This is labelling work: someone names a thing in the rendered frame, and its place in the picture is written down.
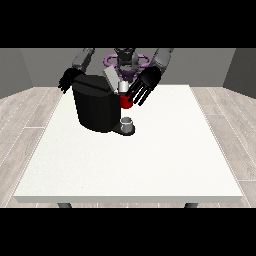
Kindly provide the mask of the small grey cup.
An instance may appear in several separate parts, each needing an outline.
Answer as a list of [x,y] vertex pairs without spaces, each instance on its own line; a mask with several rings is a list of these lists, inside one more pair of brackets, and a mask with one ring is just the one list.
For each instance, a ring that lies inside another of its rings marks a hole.
[[121,124],[121,130],[124,133],[129,133],[133,129],[133,121],[132,121],[132,119],[130,117],[123,117],[120,120],[120,124]]

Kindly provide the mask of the small grey coffee pod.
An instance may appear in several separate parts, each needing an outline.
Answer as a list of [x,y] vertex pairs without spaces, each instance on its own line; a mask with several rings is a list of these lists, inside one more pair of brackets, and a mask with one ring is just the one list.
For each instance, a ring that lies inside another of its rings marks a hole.
[[129,89],[129,83],[127,81],[120,81],[118,83],[118,92],[126,93]]

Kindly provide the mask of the black coffee machine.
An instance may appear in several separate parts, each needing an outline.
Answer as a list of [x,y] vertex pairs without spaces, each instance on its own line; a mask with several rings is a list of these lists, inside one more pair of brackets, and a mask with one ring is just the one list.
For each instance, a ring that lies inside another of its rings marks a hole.
[[100,133],[116,132],[123,136],[135,133],[134,124],[129,133],[121,130],[119,95],[123,94],[114,93],[104,76],[81,74],[75,78],[72,91],[82,126]]

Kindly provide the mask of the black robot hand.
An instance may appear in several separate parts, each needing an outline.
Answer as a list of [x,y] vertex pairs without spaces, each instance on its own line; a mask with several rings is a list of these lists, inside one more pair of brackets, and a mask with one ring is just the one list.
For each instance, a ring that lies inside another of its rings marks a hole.
[[76,68],[68,68],[64,72],[63,76],[60,78],[58,88],[63,93],[66,93],[71,85],[74,83],[75,78],[81,74],[81,70],[78,70]]
[[161,80],[161,71],[158,67],[147,67],[138,76],[137,79],[130,85],[125,96],[129,102],[141,106],[150,93],[155,89]]

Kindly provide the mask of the pale grey machine lid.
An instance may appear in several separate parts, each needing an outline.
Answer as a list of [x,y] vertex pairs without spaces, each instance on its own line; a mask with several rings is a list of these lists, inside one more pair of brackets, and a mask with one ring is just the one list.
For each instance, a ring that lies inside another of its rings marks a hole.
[[113,66],[109,66],[105,68],[103,71],[103,76],[106,78],[111,90],[114,93],[118,92],[118,83],[120,82],[120,79],[118,77],[118,74],[116,73],[116,70]]

